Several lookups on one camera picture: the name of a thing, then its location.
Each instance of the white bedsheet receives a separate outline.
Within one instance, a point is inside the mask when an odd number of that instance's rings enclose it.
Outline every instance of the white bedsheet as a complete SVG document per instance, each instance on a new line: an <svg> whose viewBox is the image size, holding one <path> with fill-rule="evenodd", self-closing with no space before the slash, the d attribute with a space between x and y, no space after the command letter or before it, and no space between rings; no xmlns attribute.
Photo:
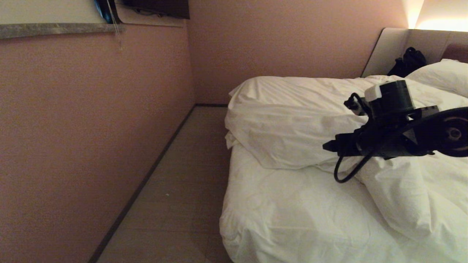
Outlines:
<svg viewBox="0 0 468 263"><path fill-rule="evenodd" d="M366 122L343 101L396 79L260 77L231 93L226 125L234 148L220 230L235 262L467 261L466 158L374 160L360 174L366 185L338 184L330 173L336 153L322 144ZM416 107L468 105L461 96L407 83Z"/></svg>

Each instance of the pink wall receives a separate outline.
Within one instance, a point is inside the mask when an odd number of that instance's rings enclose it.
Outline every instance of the pink wall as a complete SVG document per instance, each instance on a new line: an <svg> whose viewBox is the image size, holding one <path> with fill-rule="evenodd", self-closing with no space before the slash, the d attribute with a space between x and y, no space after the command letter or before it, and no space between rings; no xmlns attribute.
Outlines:
<svg viewBox="0 0 468 263"><path fill-rule="evenodd" d="M86 262L194 103L186 28L0 40L0 262Z"/></svg>
<svg viewBox="0 0 468 263"><path fill-rule="evenodd" d="M395 0L190 0L198 103L227 103L259 75L359 77L384 27L407 28Z"/></svg>

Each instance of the white duvet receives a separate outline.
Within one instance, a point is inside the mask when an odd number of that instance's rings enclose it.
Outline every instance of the white duvet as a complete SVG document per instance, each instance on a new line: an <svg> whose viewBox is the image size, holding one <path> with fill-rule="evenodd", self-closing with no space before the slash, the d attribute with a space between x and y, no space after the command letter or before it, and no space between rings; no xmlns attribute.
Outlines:
<svg viewBox="0 0 468 263"><path fill-rule="evenodd" d="M351 93L399 79L258 77L232 91L220 230L235 262L467 261L467 158L372 158L357 176L363 184L338 184L336 153L322 150L367 121L344 107ZM462 96L407 84L417 108L468 106Z"/></svg>

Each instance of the baseboard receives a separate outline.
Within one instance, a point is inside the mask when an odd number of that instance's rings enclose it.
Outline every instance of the baseboard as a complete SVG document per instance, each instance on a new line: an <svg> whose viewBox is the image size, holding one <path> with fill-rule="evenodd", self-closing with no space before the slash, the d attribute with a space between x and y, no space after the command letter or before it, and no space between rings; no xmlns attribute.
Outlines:
<svg viewBox="0 0 468 263"><path fill-rule="evenodd" d="M153 165L151 166L150 170L148 171L148 173L146 174L145 178L143 179L143 181L140 183L140 185L138 186L138 188L135 190L135 192L133 193L132 197L130 198L130 200L128 201L128 203L125 205L124 209L120 212L119 216L117 217L117 219L115 220L114 224L112 224L112 226L110 227L109 231L107 232L107 234L104 236L104 238L102 239L101 243L99 244L99 246L96 248L96 250L94 251L91 259L88 261L88 263L96 263L98 260L99 260L99 257L101 256L101 254L104 252L104 249L106 248L107 244L109 243L110 239L112 238L112 236L114 235L114 233L117 231L120 223L122 223L122 221L124 220L125 216L127 215L128 211L130 210L130 208L132 207L133 203L135 202L135 200L137 200L137 197L138 195L140 194L140 192L143 190L143 187L146 185L146 183L148 182L149 178L151 177L151 175L153 174L154 170L156 169L156 167L158 166L158 164L161 162L162 158L164 157L164 154L166 153L166 151L169 149L170 145L172 144L172 142L174 141L174 139L176 138L176 136L179 134L180 130L182 129L182 126L185 124L185 122L187 121L187 119L189 118L190 114L192 114L193 112L193 109L195 109L197 105L193 105L192 109L189 111L189 113L187 114L187 116L185 116L184 120L180 123L179 127L177 128L177 130L174 132L174 134L172 135L171 139L169 140L169 142L166 144L166 146L164 147L164 149L162 150L161 154L159 154L158 158L156 159L156 161L153 163Z"/></svg>
<svg viewBox="0 0 468 263"><path fill-rule="evenodd" d="M197 103L195 106L199 107L227 107L227 104L209 104L209 103Z"/></svg>

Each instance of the tiled floor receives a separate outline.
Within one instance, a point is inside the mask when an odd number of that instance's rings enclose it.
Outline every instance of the tiled floor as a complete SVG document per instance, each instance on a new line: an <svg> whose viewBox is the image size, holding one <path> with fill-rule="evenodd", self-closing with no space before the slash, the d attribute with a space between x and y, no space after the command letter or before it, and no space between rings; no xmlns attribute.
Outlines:
<svg viewBox="0 0 468 263"><path fill-rule="evenodd" d="M99 263L230 263L221 236L226 108L196 107Z"/></svg>

